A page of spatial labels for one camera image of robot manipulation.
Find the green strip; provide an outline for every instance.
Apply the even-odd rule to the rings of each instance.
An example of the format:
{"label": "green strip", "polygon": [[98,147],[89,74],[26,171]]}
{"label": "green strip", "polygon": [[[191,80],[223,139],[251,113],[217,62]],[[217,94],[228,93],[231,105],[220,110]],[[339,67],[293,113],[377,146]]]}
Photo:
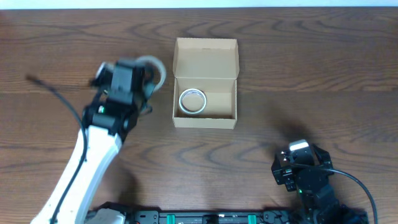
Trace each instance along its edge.
{"label": "green strip", "polygon": [[167,215],[167,224],[175,224],[175,215]]}
{"label": "green strip", "polygon": [[257,224],[257,217],[255,215],[248,215],[249,224]]}

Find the wooden table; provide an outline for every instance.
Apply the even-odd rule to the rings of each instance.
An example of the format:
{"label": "wooden table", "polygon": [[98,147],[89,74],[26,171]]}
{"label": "wooden table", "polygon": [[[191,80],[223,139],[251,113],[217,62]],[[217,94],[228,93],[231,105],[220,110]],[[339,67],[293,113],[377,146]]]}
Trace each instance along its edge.
{"label": "wooden table", "polygon": [[[236,38],[235,130],[172,122],[176,37]],[[93,206],[108,200],[178,209],[296,207],[271,174],[273,154],[305,138],[369,188],[380,223],[398,220],[398,9],[131,9],[0,12],[0,222],[27,223],[52,193],[78,125],[38,75],[78,111],[103,61],[155,55],[169,73],[111,164]],[[337,197],[372,217],[352,180]]]}

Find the wooden tabletop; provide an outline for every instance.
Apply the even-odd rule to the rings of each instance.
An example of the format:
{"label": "wooden tabletop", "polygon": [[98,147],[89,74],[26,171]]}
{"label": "wooden tabletop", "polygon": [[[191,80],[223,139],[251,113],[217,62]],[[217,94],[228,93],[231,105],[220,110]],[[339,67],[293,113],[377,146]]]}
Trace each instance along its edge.
{"label": "wooden tabletop", "polygon": [[[239,43],[234,130],[172,122],[176,37]],[[78,125],[32,73],[82,111],[103,61],[155,55],[164,87],[114,160],[93,207],[106,201],[179,209],[297,207],[277,185],[275,151],[305,138],[365,183],[380,223],[398,220],[398,8],[130,9],[0,12],[0,223],[44,206]],[[363,208],[358,184],[334,175],[336,196]]]}

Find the open cardboard box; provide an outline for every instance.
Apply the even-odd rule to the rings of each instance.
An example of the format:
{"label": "open cardboard box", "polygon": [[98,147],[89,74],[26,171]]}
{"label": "open cardboard box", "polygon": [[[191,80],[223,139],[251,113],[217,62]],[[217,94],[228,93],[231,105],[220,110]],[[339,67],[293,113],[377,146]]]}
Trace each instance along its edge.
{"label": "open cardboard box", "polygon": [[[173,122],[178,128],[235,127],[236,79],[239,73],[236,39],[177,38],[174,51]],[[205,93],[206,108],[188,115],[178,106],[181,93],[196,88]]]}

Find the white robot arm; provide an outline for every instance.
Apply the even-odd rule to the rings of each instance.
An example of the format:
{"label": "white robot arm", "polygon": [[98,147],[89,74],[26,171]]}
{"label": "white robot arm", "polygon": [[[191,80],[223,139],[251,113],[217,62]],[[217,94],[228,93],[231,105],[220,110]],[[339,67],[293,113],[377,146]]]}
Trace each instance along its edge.
{"label": "white robot arm", "polygon": [[[152,83],[153,67],[160,73],[160,82],[156,85]],[[163,63],[153,56],[119,60],[115,65],[103,63],[100,66],[96,78],[91,82],[91,86],[99,89],[98,93],[85,108],[81,122],[87,150],[83,150],[85,144],[83,131],[80,130],[75,150],[57,186],[32,224],[85,222],[105,170],[119,153],[128,132],[136,125],[139,114],[150,108],[146,102],[163,85],[165,77]],[[53,88],[40,80],[33,81],[46,86],[62,100]],[[100,100],[103,93],[107,95],[106,101]],[[79,169],[84,152],[85,160]],[[124,216],[117,211],[102,209],[88,223],[124,223]]]}

